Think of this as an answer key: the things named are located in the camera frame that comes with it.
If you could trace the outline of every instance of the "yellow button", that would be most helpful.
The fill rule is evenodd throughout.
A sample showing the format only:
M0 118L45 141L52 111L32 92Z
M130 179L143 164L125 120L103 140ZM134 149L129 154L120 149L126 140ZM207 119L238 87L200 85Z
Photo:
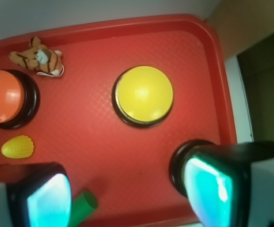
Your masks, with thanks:
M115 89L119 110L130 120L147 124L160 120L171 109L173 89L160 70L138 66L125 72Z

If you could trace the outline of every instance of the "green cylinder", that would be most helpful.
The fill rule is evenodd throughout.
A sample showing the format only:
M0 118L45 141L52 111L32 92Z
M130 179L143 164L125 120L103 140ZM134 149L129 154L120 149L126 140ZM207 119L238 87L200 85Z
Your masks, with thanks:
M76 227L89 217L98 207L95 196L84 191L73 202L68 227Z

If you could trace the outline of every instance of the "red tray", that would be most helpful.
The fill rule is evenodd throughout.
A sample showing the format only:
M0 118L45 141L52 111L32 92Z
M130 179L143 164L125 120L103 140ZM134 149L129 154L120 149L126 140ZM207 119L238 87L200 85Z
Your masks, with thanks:
M61 78L37 76L8 59L11 51L26 49L33 35L62 51ZM174 90L170 114L149 129L125 124L111 104L117 77L139 65L163 71ZM203 21L187 15L142 17L12 37L0 41L0 69L27 73L41 94L28 125L0 129L0 148L24 134L34 141L34 154L11 160L0 152L0 164L63 164L73 196L89 189L99 201L82 226L175 226L197 220L170 182L173 152L195 138L236 143L220 46Z

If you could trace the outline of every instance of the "white wall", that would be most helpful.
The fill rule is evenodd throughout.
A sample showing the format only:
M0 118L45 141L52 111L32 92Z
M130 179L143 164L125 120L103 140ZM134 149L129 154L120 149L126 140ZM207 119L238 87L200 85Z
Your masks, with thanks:
M0 0L0 39L51 28L163 14L207 18L221 0Z

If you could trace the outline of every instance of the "tiger plush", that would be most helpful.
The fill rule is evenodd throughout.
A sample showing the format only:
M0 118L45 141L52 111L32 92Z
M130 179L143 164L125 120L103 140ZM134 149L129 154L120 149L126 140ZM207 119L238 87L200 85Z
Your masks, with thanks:
M61 52L51 51L41 44L41 40L34 36L30 39L29 47L23 52L11 52L10 60L26 69L42 71L37 75L60 77L64 72L61 62Z

